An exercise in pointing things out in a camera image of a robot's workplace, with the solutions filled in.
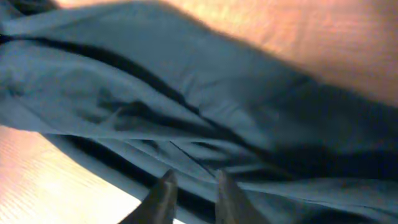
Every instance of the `fabric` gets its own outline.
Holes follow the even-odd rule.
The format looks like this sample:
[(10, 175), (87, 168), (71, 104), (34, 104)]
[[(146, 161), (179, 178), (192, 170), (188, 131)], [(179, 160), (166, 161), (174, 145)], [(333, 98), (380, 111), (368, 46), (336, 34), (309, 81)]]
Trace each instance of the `fabric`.
[(185, 223), (214, 223), (219, 169), (271, 223), (398, 223), (397, 109), (160, 4), (8, 17), (0, 31), (0, 123), (129, 176), (94, 169), (139, 199), (173, 169)]

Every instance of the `garment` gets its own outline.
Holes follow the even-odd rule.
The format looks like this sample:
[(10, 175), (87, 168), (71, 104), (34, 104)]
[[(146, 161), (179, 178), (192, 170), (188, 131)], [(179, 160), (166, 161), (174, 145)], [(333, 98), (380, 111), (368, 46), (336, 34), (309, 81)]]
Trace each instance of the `garment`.
[(173, 169), (185, 223), (214, 222), (219, 169), (271, 223), (398, 223), (397, 109), (155, 3), (8, 18), (0, 31), (0, 123), (42, 133), (139, 199)]

